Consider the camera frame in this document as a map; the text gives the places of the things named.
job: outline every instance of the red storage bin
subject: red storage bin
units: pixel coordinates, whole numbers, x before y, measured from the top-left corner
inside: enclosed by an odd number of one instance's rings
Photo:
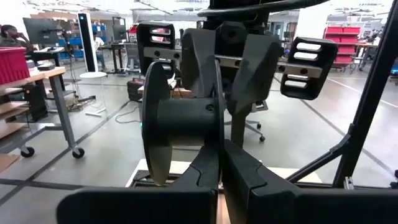
[[[357,37],[342,37],[341,38],[341,43],[357,43],[358,38]]]
[[[355,49],[353,46],[339,46],[338,47],[338,52],[339,53],[355,53]]]
[[[352,34],[359,34],[361,32],[360,27],[344,27],[343,28],[344,33],[352,33]]]
[[[329,32],[334,32],[334,33],[342,33],[343,32],[343,28],[341,27],[328,27],[326,28],[326,34]]]
[[[336,42],[336,43],[340,43],[340,37],[330,37],[330,36],[326,36],[325,37],[325,39],[328,39],[328,40],[332,40],[332,41],[334,41],[334,42]]]
[[[24,47],[0,47],[0,85],[30,77],[25,51]]]
[[[336,58],[337,63],[350,63],[352,60],[353,58],[350,56],[337,56]]]

